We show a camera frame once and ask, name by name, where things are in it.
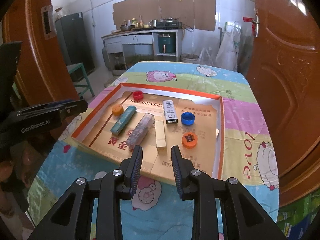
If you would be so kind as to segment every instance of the dark gray refrigerator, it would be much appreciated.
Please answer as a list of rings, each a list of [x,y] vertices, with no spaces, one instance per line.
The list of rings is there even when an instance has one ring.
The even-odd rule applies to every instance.
[[[82,12],[61,17],[56,21],[55,26],[66,65],[82,62],[86,73],[91,73],[94,70],[94,64],[84,29]],[[70,76],[73,82],[83,78],[81,69],[76,70]]]

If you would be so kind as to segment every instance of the tablecloth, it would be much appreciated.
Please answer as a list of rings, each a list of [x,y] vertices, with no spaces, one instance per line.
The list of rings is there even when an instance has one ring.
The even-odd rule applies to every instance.
[[[221,95],[225,116],[222,178],[236,177],[276,221],[279,182],[275,152],[267,125],[242,74],[179,62],[140,62],[131,67],[90,103],[63,132],[44,161],[28,192],[29,213],[35,224],[79,177],[92,180],[117,165],[80,147],[73,130],[120,82],[153,84]],[[219,237],[223,239],[220,205]],[[91,239],[95,238],[95,201]],[[141,176],[131,201],[121,201],[124,239],[190,239],[193,201],[179,199],[176,187]]]

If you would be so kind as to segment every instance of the shelf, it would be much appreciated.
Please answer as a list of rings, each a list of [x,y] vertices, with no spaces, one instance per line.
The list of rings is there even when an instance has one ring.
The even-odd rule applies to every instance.
[[[176,53],[157,53],[156,56],[176,56]]]

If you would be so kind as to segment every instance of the bottle cap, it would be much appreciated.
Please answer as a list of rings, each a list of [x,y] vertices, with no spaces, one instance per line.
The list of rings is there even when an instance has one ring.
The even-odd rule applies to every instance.
[[[123,113],[124,110],[122,105],[114,105],[111,111],[115,116],[119,116]]]
[[[182,145],[187,149],[194,148],[198,143],[198,137],[195,133],[186,132],[182,136]]]
[[[143,93],[142,93],[142,91],[135,91],[135,92],[133,92],[132,96],[133,96],[133,99],[134,99],[134,100],[143,99]]]
[[[184,125],[192,125],[195,122],[195,115],[193,113],[182,113],[181,115],[181,122]]]

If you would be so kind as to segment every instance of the yellow-orange cap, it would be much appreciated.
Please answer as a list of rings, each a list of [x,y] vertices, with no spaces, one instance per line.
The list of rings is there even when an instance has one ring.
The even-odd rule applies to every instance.
[[[186,132],[182,136],[182,145],[185,148],[192,149],[197,145],[197,143],[198,143],[198,137],[195,133]]]
[[[114,105],[112,107],[111,111],[115,116],[119,116],[123,113],[123,106],[122,105]]]

